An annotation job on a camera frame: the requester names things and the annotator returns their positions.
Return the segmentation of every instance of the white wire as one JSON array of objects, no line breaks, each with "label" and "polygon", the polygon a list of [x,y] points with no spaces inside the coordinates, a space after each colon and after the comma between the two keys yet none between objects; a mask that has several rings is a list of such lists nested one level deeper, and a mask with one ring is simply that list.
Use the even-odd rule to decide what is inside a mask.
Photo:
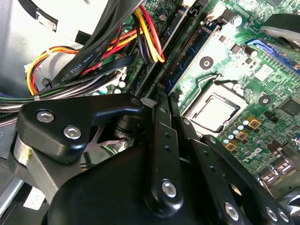
[{"label": "white wire", "polygon": [[86,85],[84,85],[84,86],[82,86],[82,87],[76,88],[76,89],[74,89],[74,90],[72,90],[72,91],[70,91],[70,92],[66,92],[66,93],[63,93],[63,94],[61,94],[61,95],[55,96],[55,97],[53,97],[53,98],[49,98],[49,99],[58,99],[58,98],[68,97],[69,95],[72,95],[72,94],[74,94],[74,93],[76,93],[76,92],[78,92],[78,91],[81,91],[81,90],[86,89],[86,88],[88,88],[89,86],[93,85],[93,84],[96,83],[102,76],[104,76],[104,75],[101,75],[101,76],[95,78],[94,80],[92,80],[91,82],[87,83]]},{"label": "white wire", "polygon": [[[55,97],[50,97],[48,98],[48,100],[50,99],[59,99],[59,98],[65,98],[68,97],[76,92],[79,92],[85,88],[88,88],[89,86],[93,85],[94,83],[96,83],[100,78],[102,78],[104,75],[100,75],[99,77],[96,77],[94,80],[92,80],[91,82],[87,83],[86,85],[79,87],[79,88],[75,88],[69,92],[63,93],[61,95],[55,96]],[[0,109],[17,109],[17,108],[21,108],[24,104],[18,104],[18,105],[7,105],[7,106],[0,106]]]}]

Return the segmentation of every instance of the silver screw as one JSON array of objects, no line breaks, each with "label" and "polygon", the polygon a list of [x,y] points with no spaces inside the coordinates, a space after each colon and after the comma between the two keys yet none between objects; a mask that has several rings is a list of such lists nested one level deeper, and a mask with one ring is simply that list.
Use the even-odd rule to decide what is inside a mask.
[{"label": "silver screw", "polygon": [[234,27],[238,27],[243,23],[243,19],[240,15],[237,15],[232,19],[231,23]]},{"label": "silver screw", "polygon": [[131,102],[135,105],[139,105],[140,102],[136,98],[131,98]]},{"label": "silver screw", "polygon": [[162,183],[162,189],[164,193],[170,198],[174,198],[177,194],[176,187],[170,181],[164,181]]},{"label": "silver screw", "polygon": [[69,126],[64,129],[64,135],[69,139],[76,140],[81,137],[81,131],[76,127]]},{"label": "silver screw", "polygon": [[216,140],[214,138],[212,138],[212,137],[210,137],[210,141],[213,142],[214,144],[217,143]]},{"label": "silver screw", "polygon": [[183,122],[185,122],[185,123],[188,124],[188,125],[191,124],[191,122],[190,122],[187,118],[184,118],[184,119],[183,119]]},{"label": "silver screw", "polygon": [[239,214],[238,214],[237,210],[231,204],[226,202],[225,210],[226,210],[226,213],[231,217],[231,219],[233,219],[234,221],[239,220]]},{"label": "silver screw", "polygon": [[43,123],[50,123],[54,120],[54,116],[51,112],[40,111],[37,113],[37,120]]},{"label": "silver screw", "polygon": [[285,222],[289,222],[289,217],[281,209],[278,209],[278,213]]},{"label": "silver screw", "polygon": [[269,207],[266,207],[266,211],[267,211],[268,216],[272,220],[277,221],[277,216],[275,215],[275,213]]},{"label": "silver screw", "polygon": [[164,109],[163,107],[160,107],[159,110],[162,111],[163,113],[166,113],[166,112],[167,112],[167,110]]}]

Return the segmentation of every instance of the blue ram slot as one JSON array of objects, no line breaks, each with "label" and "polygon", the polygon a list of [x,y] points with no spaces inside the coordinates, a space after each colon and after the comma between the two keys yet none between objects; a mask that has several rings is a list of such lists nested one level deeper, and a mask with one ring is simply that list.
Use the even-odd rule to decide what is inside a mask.
[{"label": "blue ram slot", "polygon": [[278,60],[279,62],[281,62],[285,67],[287,67],[289,70],[295,72],[296,74],[300,75],[300,71],[294,67],[294,65],[296,64],[295,62],[291,62],[288,59],[282,57],[280,54],[278,54],[276,52],[276,50],[269,46],[267,43],[263,42],[262,40],[259,39],[251,39],[247,42],[245,42],[245,44],[247,45],[255,45],[256,47],[262,49],[264,52],[270,54],[271,56],[273,56],[273,58],[275,58],[276,60]]},{"label": "blue ram slot", "polygon": [[174,70],[167,78],[166,90],[168,94],[172,92],[174,87],[178,84],[178,81],[181,80],[183,74],[214,33],[216,27],[217,25],[207,23],[198,30],[198,34],[193,39],[189,40],[185,54],[181,56]]}]

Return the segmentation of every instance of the flat black cable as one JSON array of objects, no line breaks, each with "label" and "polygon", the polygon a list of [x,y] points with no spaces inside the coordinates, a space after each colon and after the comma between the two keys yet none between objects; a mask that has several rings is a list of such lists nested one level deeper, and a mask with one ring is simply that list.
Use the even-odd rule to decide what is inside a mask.
[{"label": "flat black cable", "polygon": [[103,56],[123,21],[134,12],[143,0],[110,0],[108,2],[108,5],[110,6],[112,5],[110,2],[114,2],[115,8],[106,7],[105,13],[99,21],[97,32],[99,32],[99,29],[101,28],[103,33],[100,36],[101,38],[93,44],[89,43],[88,48],[84,46],[81,49],[81,51],[53,79],[53,87],[58,87],[73,81],[89,67],[96,57]]},{"label": "flat black cable", "polygon": [[138,48],[139,48],[141,58],[142,58],[144,64],[148,64],[149,60],[148,60],[148,57],[146,55],[146,51],[144,49],[143,37],[142,37],[141,32],[140,32],[139,20],[138,20],[137,15],[135,13],[132,14],[132,18],[135,21],[135,27],[136,27],[136,33],[137,33],[137,42],[138,42]]}]

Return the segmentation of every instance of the black plastic bracket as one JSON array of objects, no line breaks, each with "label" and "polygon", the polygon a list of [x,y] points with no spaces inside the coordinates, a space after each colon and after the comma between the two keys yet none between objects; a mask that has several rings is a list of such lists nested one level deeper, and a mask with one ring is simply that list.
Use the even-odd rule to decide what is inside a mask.
[{"label": "black plastic bracket", "polygon": [[210,147],[199,141],[192,123],[185,117],[178,115],[178,105],[170,100],[172,106],[172,123],[178,132],[180,153],[191,160],[199,170],[197,179],[203,180],[203,192],[207,192],[206,207],[203,209],[212,219],[212,224],[251,224],[240,211],[230,189],[223,178]]},{"label": "black plastic bracket", "polygon": [[294,224],[289,213],[219,141],[211,135],[205,135],[201,141],[212,149],[215,157],[222,164],[227,183],[234,184],[241,192],[244,212],[253,224]]},{"label": "black plastic bracket", "polygon": [[167,96],[158,94],[153,107],[145,200],[160,217],[169,217],[183,205],[177,132],[171,128]]},{"label": "black plastic bracket", "polygon": [[[137,115],[142,110],[143,104],[130,94],[36,101],[21,108],[16,131],[26,145],[58,162],[72,163],[81,157],[89,143],[92,126],[105,125],[121,115]],[[54,120],[39,121],[40,111],[50,112]],[[67,138],[63,131],[68,126],[78,128],[80,138]]]}]

